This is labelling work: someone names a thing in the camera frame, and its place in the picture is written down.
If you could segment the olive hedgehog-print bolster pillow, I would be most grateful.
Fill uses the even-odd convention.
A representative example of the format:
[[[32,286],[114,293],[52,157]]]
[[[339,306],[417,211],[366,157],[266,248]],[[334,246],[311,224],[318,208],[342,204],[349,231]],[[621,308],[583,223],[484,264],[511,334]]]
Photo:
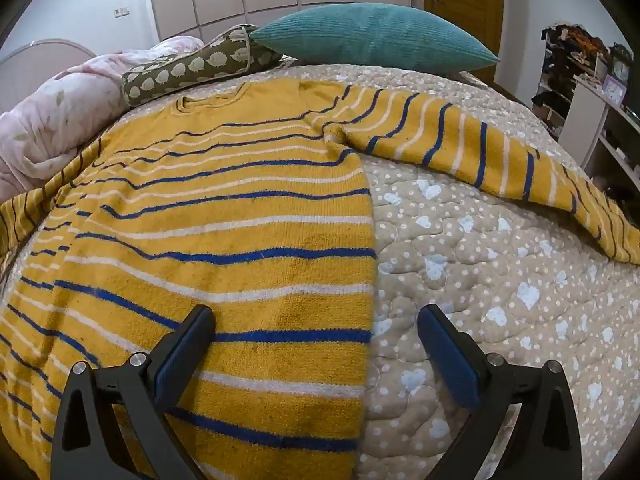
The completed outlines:
[[[122,76],[122,94],[137,107],[182,89],[269,70],[280,53],[258,44],[255,25],[234,25],[194,52],[163,55],[134,66]]]

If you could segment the white shelf unit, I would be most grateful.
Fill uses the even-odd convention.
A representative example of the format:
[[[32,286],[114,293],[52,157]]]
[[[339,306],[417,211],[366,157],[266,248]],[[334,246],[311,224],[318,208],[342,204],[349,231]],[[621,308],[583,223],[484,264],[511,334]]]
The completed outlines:
[[[578,167],[604,190],[612,185],[629,185],[639,191],[638,164],[623,151],[615,130],[634,134],[639,142],[639,125],[589,79],[575,79],[576,86],[559,144]]]

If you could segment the teal corduroy pillow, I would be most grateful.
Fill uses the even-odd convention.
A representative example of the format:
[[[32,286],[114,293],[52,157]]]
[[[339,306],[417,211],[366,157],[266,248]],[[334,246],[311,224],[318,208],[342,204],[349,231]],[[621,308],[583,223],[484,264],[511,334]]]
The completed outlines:
[[[387,3],[312,6],[258,27],[253,40],[314,64],[354,64],[449,74],[482,70],[498,56],[430,12]]]

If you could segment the cluttered dark shelf items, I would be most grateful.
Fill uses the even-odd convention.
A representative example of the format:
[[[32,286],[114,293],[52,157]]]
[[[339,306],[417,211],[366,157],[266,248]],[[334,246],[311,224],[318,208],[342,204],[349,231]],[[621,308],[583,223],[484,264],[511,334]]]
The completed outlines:
[[[610,51],[582,25],[557,24],[541,33],[544,62],[532,111],[558,140],[572,104],[579,76],[597,76],[597,62],[608,67]]]

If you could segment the pink rounded headboard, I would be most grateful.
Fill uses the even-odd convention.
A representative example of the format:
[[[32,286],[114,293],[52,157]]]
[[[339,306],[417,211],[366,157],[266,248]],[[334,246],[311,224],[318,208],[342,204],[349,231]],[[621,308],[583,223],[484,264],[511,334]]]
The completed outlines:
[[[0,110],[12,110],[51,77],[93,57],[88,48],[64,39],[33,41],[16,49],[1,60]]]

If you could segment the small round clock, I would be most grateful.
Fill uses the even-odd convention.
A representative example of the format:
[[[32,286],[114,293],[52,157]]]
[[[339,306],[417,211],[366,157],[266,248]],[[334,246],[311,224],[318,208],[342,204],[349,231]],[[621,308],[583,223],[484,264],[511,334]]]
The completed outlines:
[[[610,74],[622,84],[628,84],[631,65],[634,62],[632,53],[623,44],[613,44],[610,53]]]

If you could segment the white wall switch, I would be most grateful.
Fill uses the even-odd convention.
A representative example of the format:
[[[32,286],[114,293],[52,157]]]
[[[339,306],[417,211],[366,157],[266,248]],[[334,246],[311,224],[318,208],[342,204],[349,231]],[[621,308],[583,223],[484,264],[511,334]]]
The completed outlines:
[[[128,8],[126,8],[126,6],[122,6],[121,8],[117,8],[114,10],[114,17],[115,18],[124,18],[125,16],[128,16],[130,14],[130,11]]]

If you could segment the pink floral comforter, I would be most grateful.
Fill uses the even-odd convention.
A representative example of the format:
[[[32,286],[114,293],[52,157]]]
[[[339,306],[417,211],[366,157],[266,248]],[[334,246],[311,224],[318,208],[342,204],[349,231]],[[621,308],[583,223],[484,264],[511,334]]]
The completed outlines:
[[[45,81],[1,114],[1,200],[39,188],[128,110],[122,76],[163,55],[192,53],[201,39],[178,36],[149,50],[102,54]]]

